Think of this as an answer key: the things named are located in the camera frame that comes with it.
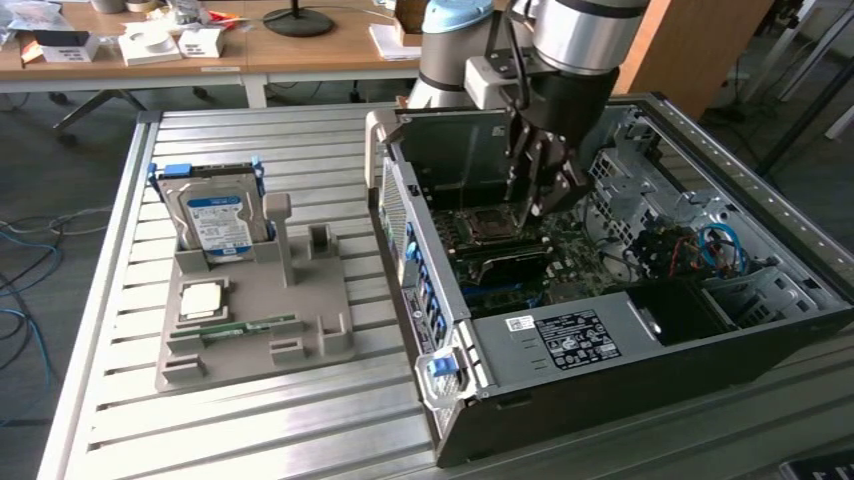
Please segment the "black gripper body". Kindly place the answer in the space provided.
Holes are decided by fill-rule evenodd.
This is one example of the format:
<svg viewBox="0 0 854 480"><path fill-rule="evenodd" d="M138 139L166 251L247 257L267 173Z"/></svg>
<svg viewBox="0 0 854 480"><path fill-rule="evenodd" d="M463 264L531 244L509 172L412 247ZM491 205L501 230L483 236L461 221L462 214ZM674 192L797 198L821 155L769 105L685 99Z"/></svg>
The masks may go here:
<svg viewBox="0 0 854 480"><path fill-rule="evenodd" d="M554 71L533 75L510 90L510 146L529 133L551 133L569 148L578 148L595 126L609 101L619 69L599 75Z"/></svg>

